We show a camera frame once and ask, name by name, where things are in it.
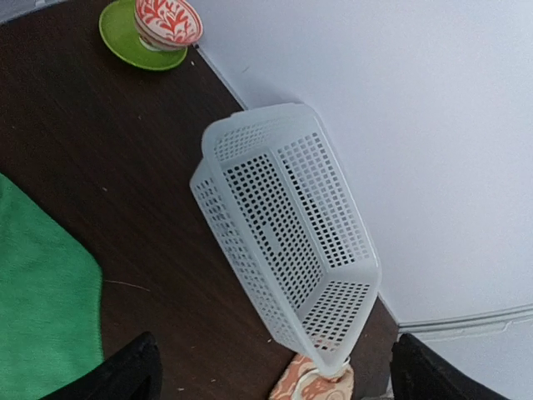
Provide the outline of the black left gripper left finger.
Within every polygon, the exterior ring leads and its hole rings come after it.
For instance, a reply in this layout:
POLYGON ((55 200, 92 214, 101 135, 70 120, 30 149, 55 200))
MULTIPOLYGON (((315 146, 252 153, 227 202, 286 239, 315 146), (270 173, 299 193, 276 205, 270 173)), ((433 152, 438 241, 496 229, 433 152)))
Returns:
POLYGON ((144 332, 91 372, 48 394, 61 399, 148 399, 161 397, 162 362, 155 337, 144 332))

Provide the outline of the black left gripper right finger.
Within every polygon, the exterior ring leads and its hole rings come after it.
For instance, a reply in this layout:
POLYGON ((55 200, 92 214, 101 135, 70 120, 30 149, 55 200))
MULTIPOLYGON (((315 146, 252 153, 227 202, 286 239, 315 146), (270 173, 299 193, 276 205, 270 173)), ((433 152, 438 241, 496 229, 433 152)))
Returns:
POLYGON ((410 333, 392 346, 391 385, 399 400, 505 400, 467 377, 410 333))

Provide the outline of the orange bunny pattern towel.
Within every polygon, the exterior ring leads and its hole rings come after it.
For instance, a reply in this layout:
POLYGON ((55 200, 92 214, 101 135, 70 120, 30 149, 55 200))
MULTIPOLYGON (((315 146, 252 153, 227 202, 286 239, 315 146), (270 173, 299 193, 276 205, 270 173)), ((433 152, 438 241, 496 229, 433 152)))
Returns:
POLYGON ((310 358, 297 354, 274 385, 268 399, 347 400, 351 399, 353 394, 354 382, 350 358, 345 360, 339 372, 325 377, 310 358))

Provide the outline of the green microfiber towel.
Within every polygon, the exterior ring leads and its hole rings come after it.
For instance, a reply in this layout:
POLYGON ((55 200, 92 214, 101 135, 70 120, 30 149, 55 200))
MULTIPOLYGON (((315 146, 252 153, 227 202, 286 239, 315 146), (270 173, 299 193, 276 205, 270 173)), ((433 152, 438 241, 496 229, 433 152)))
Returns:
POLYGON ((1 397, 39 399, 103 361, 102 270, 1 177, 1 397))

